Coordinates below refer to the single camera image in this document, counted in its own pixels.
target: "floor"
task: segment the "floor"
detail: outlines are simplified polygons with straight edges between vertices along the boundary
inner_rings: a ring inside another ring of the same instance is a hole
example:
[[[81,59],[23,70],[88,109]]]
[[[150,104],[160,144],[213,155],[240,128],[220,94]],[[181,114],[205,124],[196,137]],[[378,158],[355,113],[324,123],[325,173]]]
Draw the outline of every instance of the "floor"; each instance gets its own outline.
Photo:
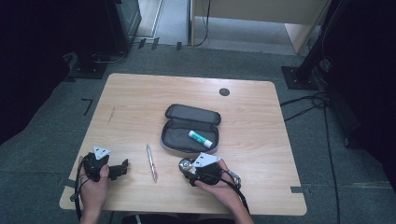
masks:
[[[189,44],[188,1],[140,0],[139,4],[142,23],[137,39],[159,37],[160,44]],[[194,41],[199,44],[205,38],[205,18],[196,17],[195,24]],[[209,18],[208,24],[207,39],[200,48],[296,55],[283,23]],[[305,56],[309,52],[317,39],[318,29],[300,55]]]

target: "white pen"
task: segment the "white pen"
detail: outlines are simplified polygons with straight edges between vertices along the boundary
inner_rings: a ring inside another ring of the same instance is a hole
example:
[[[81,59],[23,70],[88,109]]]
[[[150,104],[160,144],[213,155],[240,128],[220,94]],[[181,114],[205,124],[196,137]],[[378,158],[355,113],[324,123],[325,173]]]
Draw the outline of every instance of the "white pen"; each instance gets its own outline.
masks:
[[[154,182],[157,183],[157,172],[155,171],[155,165],[154,162],[152,161],[151,148],[149,148],[149,144],[147,144],[146,149],[148,152],[148,161],[151,167],[152,178],[154,179]]]

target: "gray pencil case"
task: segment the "gray pencil case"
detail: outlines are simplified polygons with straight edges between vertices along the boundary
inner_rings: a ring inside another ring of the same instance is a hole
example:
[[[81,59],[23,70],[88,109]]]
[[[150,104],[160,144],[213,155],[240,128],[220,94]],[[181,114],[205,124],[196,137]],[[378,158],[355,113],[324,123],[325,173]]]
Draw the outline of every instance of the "gray pencil case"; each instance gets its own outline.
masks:
[[[165,116],[169,119],[161,135],[165,148],[184,153],[208,154],[218,150],[217,126],[221,123],[218,112],[188,105],[170,105]]]

